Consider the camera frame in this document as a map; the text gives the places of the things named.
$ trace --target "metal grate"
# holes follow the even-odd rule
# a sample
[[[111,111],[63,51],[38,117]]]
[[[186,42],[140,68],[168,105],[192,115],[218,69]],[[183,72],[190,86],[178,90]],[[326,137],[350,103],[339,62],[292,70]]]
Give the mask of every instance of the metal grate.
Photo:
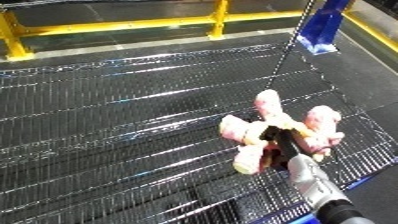
[[[0,73],[1,223],[285,223],[309,212],[284,171],[237,174],[217,132],[252,101],[282,45]],[[300,117],[342,112],[341,186],[393,161],[395,142],[306,63],[287,59],[273,88]]]

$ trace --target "gray floor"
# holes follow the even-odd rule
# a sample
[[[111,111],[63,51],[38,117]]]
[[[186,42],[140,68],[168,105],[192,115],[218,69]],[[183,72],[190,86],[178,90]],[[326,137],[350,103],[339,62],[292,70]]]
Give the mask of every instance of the gray floor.
[[[25,12],[20,12],[21,21],[26,24],[56,24],[57,22],[86,22],[92,20],[114,20],[120,18],[119,16],[126,18],[132,18],[136,15],[141,15],[145,18],[145,15],[136,12],[132,13],[131,8],[121,9],[123,13],[118,14],[108,14],[108,8],[103,5],[96,6],[52,6],[52,7],[68,7],[65,10],[70,10],[76,16],[61,16],[57,12],[59,8],[36,8],[32,14],[46,14],[48,17],[31,17]],[[179,10],[185,12],[184,7],[180,6]],[[198,9],[198,14],[202,12],[207,12],[210,10],[210,6],[205,6]],[[242,6],[242,10],[251,11],[252,7]],[[286,23],[293,23],[294,21],[287,20]],[[189,27],[184,32],[172,30],[166,31],[171,33],[170,38],[175,37],[185,37],[186,33],[189,31],[194,31],[193,36],[199,36],[208,27]],[[74,35],[74,38],[70,36],[64,37],[46,37],[42,40],[32,39],[29,40],[34,48],[38,51],[42,50],[56,50],[55,42],[59,43],[59,49],[64,49],[68,46],[73,48],[81,47],[80,44],[83,41],[84,47],[88,46],[103,46],[108,44],[125,43],[128,42],[129,36],[151,36],[154,38],[153,31],[144,32],[143,34],[130,33],[130,32],[120,32],[115,33],[112,36],[104,34],[87,34],[87,35]],[[69,64],[77,62],[90,62],[98,61],[103,59],[115,59],[124,57],[135,57],[141,55],[151,55],[158,53],[170,53],[170,52],[188,52],[193,50],[202,49],[219,49],[228,47],[238,47],[238,46],[250,46],[256,44],[264,43],[263,37],[261,35],[255,37],[245,37],[229,39],[226,41],[219,42],[197,42],[195,44],[173,44],[163,47],[146,47],[140,49],[123,50],[116,52],[104,52],[96,54],[84,54],[78,56],[66,56],[57,57],[51,59],[40,59],[30,62],[21,63],[2,63],[0,64],[2,69],[12,69],[12,68],[22,68],[22,67],[36,67],[43,65],[57,65],[57,64]],[[91,45],[87,44],[87,40],[91,40]],[[273,38],[268,35],[267,41],[269,42],[280,42],[279,38]],[[388,133],[390,133],[395,139],[398,140],[398,76],[396,72],[385,67],[382,63],[376,60],[374,57],[369,55],[362,48],[357,46],[354,42],[347,39],[344,35],[339,34],[336,40],[336,44],[340,49],[338,53],[331,53],[326,55],[321,55],[317,57],[312,57],[307,55],[309,60],[318,67],[322,72],[325,73],[327,79],[335,83],[347,96],[357,105],[364,108],[368,114],[376,120],[380,126],[382,126]],[[396,213],[398,212],[398,206],[396,201],[398,201],[398,177],[396,172],[397,167],[390,168],[375,178],[371,179],[369,182],[364,183],[358,188],[348,192],[348,196],[353,200],[355,205],[363,211],[363,213],[373,219],[376,223],[396,223]]]

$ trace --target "wire mesh conveyor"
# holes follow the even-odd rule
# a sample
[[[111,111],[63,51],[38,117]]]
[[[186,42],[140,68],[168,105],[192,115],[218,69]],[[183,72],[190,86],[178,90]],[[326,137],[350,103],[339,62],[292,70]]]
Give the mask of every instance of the wire mesh conveyor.
[[[252,100],[282,45],[154,55],[0,73],[0,223],[285,223],[309,212],[285,171],[236,173],[226,114]],[[393,162],[396,143],[292,52],[274,80],[287,113],[343,114],[347,186]]]

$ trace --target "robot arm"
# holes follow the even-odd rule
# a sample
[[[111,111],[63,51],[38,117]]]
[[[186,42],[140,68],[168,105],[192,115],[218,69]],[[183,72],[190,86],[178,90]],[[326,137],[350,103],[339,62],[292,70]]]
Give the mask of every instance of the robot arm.
[[[276,141],[288,159],[291,183],[322,224],[374,224],[354,208],[313,159],[301,153],[292,131],[281,130]]]

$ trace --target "metal frame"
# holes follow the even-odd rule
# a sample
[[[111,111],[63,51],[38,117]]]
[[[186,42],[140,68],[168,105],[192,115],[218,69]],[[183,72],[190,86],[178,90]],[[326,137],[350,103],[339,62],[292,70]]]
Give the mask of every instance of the metal frame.
[[[301,11],[286,11],[228,14],[229,1],[230,0],[215,0],[215,11],[208,16],[38,27],[26,27],[18,22],[12,11],[4,11],[0,12],[0,39],[3,39],[8,47],[7,59],[10,61],[20,61],[32,59],[34,57],[32,51],[24,47],[21,37],[131,30],[194,24],[214,24],[212,30],[208,33],[208,37],[210,40],[220,40],[223,39],[223,30],[225,23],[227,22],[290,18],[298,17],[302,13]],[[356,18],[349,13],[345,13],[344,16],[354,24],[367,31],[370,35],[376,37],[381,42],[398,52],[397,42],[390,40],[388,37],[376,31],[376,29],[365,25],[359,18]]]

